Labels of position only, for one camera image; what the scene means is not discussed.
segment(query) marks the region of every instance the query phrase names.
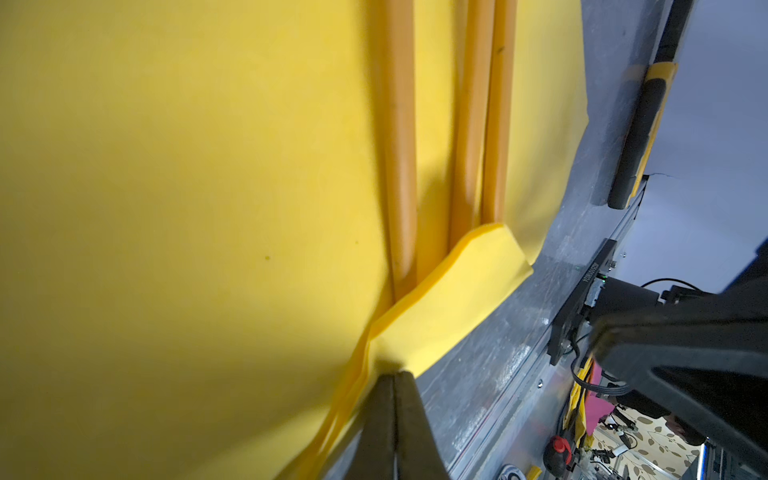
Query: metallic surface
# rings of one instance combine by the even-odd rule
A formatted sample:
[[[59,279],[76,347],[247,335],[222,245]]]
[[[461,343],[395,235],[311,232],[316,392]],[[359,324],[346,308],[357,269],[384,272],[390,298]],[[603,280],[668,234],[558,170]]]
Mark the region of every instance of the metallic surface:
[[[540,362],[548,363],[541,353],[551,319],[627,213],[612,210],[606,199],[665,20],[665,6],[664,0],[582,2],[590,123],[534,273],[416,381],[440,455],[453,478],[473,472],[478,478],[491,478],[487,475],[501,466],[513,447],[521,460],[525,455],[540,457],[541,438],[554,429],[569,377],[560,366],[541,368]],[[539,379],[545,384],[542,389],[536,388]],[[497,413],[494,420],[491,413],[499,409],[509,410],[512,417]],[[531,435],[523,427],[534,412],[546,422],[542,420],[541,429]],[[354,444],[327,478],[343,477]],[[523,470],[528,467],[518,462],[512,463]]]

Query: wooden stick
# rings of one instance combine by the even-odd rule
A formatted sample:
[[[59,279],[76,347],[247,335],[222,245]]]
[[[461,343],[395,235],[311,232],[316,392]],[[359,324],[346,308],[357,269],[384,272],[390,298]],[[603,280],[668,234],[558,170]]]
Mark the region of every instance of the wooden stick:
[[[494,0],[470,0],[462,93],[458,103],[450,247],[478,224],[478,183],[493,44]]]
[[[416,286],[416,133],[413,0],[383,5],[384,161],[395,301]]]
[[[481,223],[504,221],[517,7],[517,0],[496,0]]]

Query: folded yellow fabric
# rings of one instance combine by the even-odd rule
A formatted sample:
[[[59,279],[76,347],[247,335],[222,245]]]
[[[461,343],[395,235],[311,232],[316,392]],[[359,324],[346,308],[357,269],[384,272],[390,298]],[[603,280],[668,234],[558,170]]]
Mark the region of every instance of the folded yellow fabric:
[[[518,15],[507,211],[520,211],[511,234],[483,227],[447,259],[461,15],[415,3],[419,279],[469,269],[472,245],[507,259],[485,277],[494,298],[479,283],[462,288],[482,303],[452,295],[435,310],[423,292],[415,323],[382,316],[365,2],[6,2],[3,471],[272,478],[328,418],[373,320],[398,318],[360,378],[439,359],[530,271],[586,125],[579,2],[545,3],[521,0]],[[467,258],[467,275],[484,274],[489,257]],[[465,318],[427,327],[452,308]],[[345,399],[347,415],[359,398]]]

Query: pink fabric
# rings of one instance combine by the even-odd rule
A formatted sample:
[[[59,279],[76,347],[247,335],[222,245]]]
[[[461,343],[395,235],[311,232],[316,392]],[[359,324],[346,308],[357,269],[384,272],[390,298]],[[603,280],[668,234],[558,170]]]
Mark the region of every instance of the pink fabric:
[[[599,385],[600,377],[602,376],[603,369],[594,363],[592,367],[592,376],[589,379],[589,383]],[[603,399],[599,399],[595,396],[594,392],[589,392],[589,395],[584,401],[584,414],[587,417],[587,435],[592,435],[594,430],[598,427],[600,419],[609,413],[614,411],[614,404]]]

